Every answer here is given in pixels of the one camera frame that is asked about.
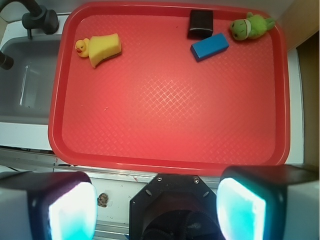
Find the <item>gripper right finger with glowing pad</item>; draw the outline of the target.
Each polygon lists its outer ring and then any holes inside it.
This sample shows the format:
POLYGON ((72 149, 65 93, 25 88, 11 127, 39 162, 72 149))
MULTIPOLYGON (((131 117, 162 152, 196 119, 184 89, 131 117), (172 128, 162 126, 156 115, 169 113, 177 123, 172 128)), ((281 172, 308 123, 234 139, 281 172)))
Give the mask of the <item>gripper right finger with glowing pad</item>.
POLYGON ((306 164, 227 167, 216 210, 227 240, 318 240, 320 170, 306 164))

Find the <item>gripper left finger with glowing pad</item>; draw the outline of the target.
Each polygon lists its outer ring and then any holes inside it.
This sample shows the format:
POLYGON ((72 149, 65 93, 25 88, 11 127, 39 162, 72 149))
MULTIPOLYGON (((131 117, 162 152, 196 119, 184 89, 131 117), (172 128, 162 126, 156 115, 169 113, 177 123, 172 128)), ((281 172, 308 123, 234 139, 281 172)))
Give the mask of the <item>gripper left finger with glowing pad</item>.
POLYGON ((91 240, 97 191, 81 171, 0 174, 2 240, 91 240))

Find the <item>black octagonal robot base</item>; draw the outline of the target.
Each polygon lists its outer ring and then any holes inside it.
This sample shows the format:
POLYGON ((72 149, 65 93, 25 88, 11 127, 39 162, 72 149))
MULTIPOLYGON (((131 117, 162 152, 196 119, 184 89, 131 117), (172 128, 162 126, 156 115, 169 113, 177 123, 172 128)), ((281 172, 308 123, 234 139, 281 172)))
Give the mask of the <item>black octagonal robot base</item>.
POLYGON ((158 174, 129 202, 130 240, 222 240, 217 195, 197 175, 158 174))

